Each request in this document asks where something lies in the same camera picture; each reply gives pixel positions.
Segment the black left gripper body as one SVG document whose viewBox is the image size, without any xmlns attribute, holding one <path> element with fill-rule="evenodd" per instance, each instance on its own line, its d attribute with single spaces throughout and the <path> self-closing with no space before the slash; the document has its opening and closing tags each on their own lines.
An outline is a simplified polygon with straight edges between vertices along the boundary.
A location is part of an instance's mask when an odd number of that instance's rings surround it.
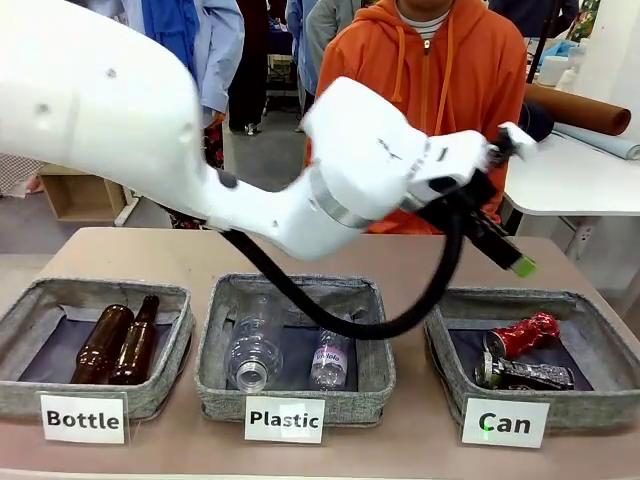
<svg viewBox="0 0 640 480">
<path fill-rule="evenodd" d="M 499 236 L 505 236 L 499 209 L 503 194 L 499 192 L 489 175 L 476 169 L 463 188 L 471 218 L 482 228 Z"/>
</svg>

